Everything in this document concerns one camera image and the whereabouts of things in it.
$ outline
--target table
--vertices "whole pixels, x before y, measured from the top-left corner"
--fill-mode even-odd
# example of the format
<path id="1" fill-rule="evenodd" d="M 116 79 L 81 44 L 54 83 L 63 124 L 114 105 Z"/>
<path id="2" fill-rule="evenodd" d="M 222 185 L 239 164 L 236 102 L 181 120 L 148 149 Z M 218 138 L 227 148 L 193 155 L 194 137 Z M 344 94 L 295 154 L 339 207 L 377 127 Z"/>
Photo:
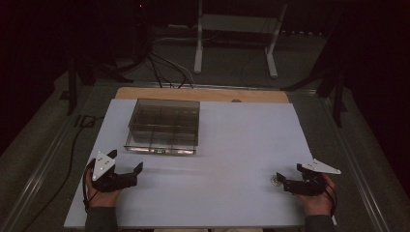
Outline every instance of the table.
<path id="1" fill-rule="evenodd" d="M 136 155 L 123 148 L 135 98 L 150 97 L 202 100 L 196 155 Z M 270 182 L 276 172 L 301 179 L 296 163 L 311 162 L 296 112 L 282 92 L 122 88 L 107 110 L 90 159 L 113 149 L 118 150 L 119 174 L 144 162 L 138 186 L 124 189 L 118 201 L 120 227 L 304 224 L 299 200 Z M 82 228 L 85 219 L 79 185 L 65 227 Z"/>
<path id="2" fill-rule="evenodd" d="M 202 70 L 202 30 L 217 30 L 217 31 L 234 31 L 234 32 L 252 32 L 252 33 L 269 33 L 272 34 L 270 44 L 265 47 L 266 61 L 268 64 L 270 77 L 278 77 L 277 67 L 273 56 L 275 44 L 278 40 L 280 26 L 283 22 L 284 13 L 287 5 L 280 6 L 279 15 L 271 18 L 262 18 L 255 16 L 235 16 L 235 15 L 221 15 L 221 14 L 204 14 L 202 11 L 202 0 L 198 4 L 198 37 L 196 44 L 195 62 L 193 71 L 201 73 Z M 268 23 L 267 20 L 272 20 L 274 23 Z"/>

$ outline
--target sleeve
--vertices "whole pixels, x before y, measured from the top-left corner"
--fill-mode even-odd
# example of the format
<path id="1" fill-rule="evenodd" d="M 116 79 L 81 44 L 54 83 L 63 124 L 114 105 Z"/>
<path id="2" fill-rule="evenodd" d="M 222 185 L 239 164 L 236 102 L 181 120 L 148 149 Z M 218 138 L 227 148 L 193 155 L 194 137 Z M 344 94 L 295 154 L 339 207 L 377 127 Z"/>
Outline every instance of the sleeve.
<path id="1" fill-rule="evenodd" d="M 86 232 L 117 232 L 117 216 L 114 207 L 91 207 L 85 221 Z"/>
<path id="2" fill-rule="evenodd" d="M 306 232 L 336 232 L 330 216 L 308 216 L 305 218 Z"/>

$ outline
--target floor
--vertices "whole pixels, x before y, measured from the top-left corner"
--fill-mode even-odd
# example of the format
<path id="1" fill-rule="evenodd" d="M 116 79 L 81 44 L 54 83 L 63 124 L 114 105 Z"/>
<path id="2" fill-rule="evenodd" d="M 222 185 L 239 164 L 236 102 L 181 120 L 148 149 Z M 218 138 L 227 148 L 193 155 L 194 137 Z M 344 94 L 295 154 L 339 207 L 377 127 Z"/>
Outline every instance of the floor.
<path id="1" fill-rule="evenodd" d="M 308 76 L 326 39 L 280 35 L 274 52 L 277 79 L 268 75 L 263 43 L 232 41 L 236 39 L 227 42 L 226 38 L 217 37 L 205 43 L 202 73 L 193 74 L 190 79 L 186 72 L 194 82 L 193 87 L 277 90 Z M 153 50 L 160 57 L 193 70 L 194 40 L 162 38 L 154 43 Z M 179 72 L 160 64 L 158 67 L 174 86 L 181 83 L 183 77 Z M 0 219 L 4 231 L 72 231 L 63 224 L 102 124 L 99 120 L 94 127 L 81 130 L 75 127 L 77 116 L 103 116 L 109 101 L 122 86 L 159 87 L 148 61 L 125 73 L 126 78 L 134 80 L 132 84 L 96 74 L 99 79 L 94 86 L 79 84 L 78 106 L 72 116 L 67 116 L 68 103 L 59 100 L 67 90 L 68 76 L 65 73 L 58 78 L 54 94 L 0 158 Z M 313 156 L 342 170 L 342 175 L 333 176 L 339 202 L 337 230 L 410 231 L 410 201 L 349 90 L 343 93 L 347 111 L 341 115 L 343 128 L 340 129 L 331 118 L 332 98 L 318 99 L 314 95 L 319 83 L 287 94 Z M 165 80 L 162 84 L 169 87 Z M 68 172 L 67 183 L 61 187 Z M 44 208 L 60 187 L 59 194 Z M 298 231 L 298 228 L 275 229 Z"/>

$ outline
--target metal stand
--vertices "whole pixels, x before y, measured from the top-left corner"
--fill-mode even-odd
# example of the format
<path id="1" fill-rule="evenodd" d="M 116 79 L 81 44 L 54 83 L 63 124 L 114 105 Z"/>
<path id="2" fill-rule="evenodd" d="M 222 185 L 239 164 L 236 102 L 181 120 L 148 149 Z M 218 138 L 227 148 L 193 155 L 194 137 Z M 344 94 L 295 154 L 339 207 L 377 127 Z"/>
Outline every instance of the metal stand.
<path id="1" fill-rule="evenodd" d="M 234 15 L 216 15 L 216 14 L 204 14 L 202 12 L 202 0 L 199 0 L 198 8 L 198 39 L 195 54 L 195 63 L 193 71 L 195 73 L 201 73 L 202 70 L 202 30 L 218 30 L 218 31 L 235 31 L 235 32 L 253 32 L 253 33 L 270 33 L 272 34 L 272 40 L 269 46 L 265 48 L 266 60 L 268 63 L 269 74 L 272 78 L 278 77 L 277 67 L 275 65 L 273 51 L 278 39 L 280 27 L 283 21 L 284 13 L 286 12 L 287 5 L 284 4 L 281 7 L 278 18 L 274 19 L 276 24 L 267 28 L 258 28 L 255 25 L 263 25 L 266 18 L 250 17 L 250 16 L 234 16 Z"/>
<path id="2" fill-rule="evenodd" d="M 95 78 L 92 76 L 90 66 L 93 66 L 94 68 L 107 74 L 118 82 L 133 83 L 133 80 L 124 78 L 119 73 L 112 71 L 102 63 L 94 60 L 86 54 L 70 53 L 68 60 L 69 93 L 66 96 L 66 99 L 69 101 L 69 111 L 67 113 L 68 115 L 71 115 L 73 113 L 77 104 L 76 75 L 78 74 L 81 77 L 81 80 L 84 84 L 92 85 L 95 81 Z"/>
<path id="3" fill-rule="evenodd" d="M 314 80 L 324 78 L 319 88 L 316 90 L 316 94 L 319 98 L 328 98 L 332 91 L 335 89 L 335 100 L 333 108 L 333 118 L 337 125 L 341 128 L 340 113 L 343 107 L 342 94 L 343 94 L 343 82 L 344 72 L 346 67 L 341 68 L 339 65 L 329 67 L 328 69 L 319 72 L 315 75 L 310 75 L 307 78 L 290 85 L 288 87 L 280 88 L 281 91 L 295 91 Z"/>

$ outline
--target transparent plastic box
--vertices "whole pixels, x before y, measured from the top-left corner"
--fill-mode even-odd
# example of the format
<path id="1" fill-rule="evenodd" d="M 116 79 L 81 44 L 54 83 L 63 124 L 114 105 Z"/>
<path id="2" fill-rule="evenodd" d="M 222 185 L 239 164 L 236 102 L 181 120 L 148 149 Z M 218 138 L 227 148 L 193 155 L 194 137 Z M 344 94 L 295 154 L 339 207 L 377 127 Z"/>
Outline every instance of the transparent plastic box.
<path id="1" fill-rule="evenodd" d="M 125 148 L 142 154 L 195 154 L 199 105 L 199 101 L 139 99 Z"/>

